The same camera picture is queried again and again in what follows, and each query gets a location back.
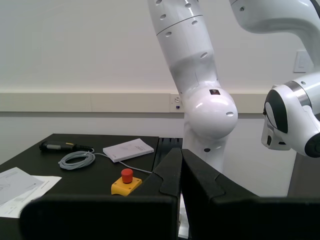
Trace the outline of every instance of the red button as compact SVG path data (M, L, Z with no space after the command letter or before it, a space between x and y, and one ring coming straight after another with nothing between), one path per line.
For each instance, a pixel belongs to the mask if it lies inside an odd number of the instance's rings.
M134 177L134 171L132 171L130 168L126 168L122 170L121 176L122 176L122 182L124 184L132 183L132 180Z

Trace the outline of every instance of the white cable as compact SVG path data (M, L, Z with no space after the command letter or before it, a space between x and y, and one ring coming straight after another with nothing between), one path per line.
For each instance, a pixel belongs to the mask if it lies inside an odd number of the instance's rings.
M59 166L60 166L60 168L66 169L66 170L74 170L74 169L83 168L83 167L86 167L86 166L89 166L90 164L92 164L96 159L96 155L100 155L100 156L109 158L105 154L95 153L95 150L92 148L91 152L90 151L76 151L76 152L69 153L68 155L64 156L59 161ZM77 159L77 158L85 158L85 159L82 161L75 162L75 163L67 163L67 161L69 161L71 159ZM122 165L126 166L129 169L152 174L151 171L146 171L146 170L142 170L142 169L135 168L132 166L128 166L128 165L124 164L122 161L119 161L118 163L121 163Z

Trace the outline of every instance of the gray cable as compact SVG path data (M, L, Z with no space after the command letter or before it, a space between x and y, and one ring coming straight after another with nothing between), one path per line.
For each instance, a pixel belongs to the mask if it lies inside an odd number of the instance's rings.
M91 152L90 151L76 151L76 152L69 153L68 155L65 155L59 161L59 166L60 166L60 168L66 169L66 170L74 170L74 169L83 168L83 167L86 167L86 166L89 166L90 164L92 164L96 159L96 155L100 155L100 156L109 158L105 154L95 153L95 150L92 148ZM79 161L79 162L75 162L75 163L67 163L67 161L69 161L71 159L77 159L77 158L85 158L85 159L82 160L82 161ZM133 169L133 170L137 170L137 171L140 171L140 172L152 174L151 171L146 171L146 170L142 170L142 169L135 168L135 167L132 167L132 166L128 166L128 165L124 164L122 161L119 161L118 163L126 166L129 169Z

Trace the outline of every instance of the light switch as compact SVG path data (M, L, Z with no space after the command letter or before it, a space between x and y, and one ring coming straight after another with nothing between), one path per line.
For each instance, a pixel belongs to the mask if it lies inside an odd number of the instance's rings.
M313 68L313 63L306 50L298 51L296 53L294 73L307 73Z

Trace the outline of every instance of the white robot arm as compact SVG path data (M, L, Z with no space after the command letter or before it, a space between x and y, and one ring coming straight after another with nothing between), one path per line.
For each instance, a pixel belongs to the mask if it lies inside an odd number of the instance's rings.
M153 26L185 109L183 148L222 172L238 111L221 88L198 0L148 0Z
M264 105L262 144L272 150L293 149L320 158L320 6L316 0L230 0L245 30L256 33L289 32L303 42L314 71L275 86Z

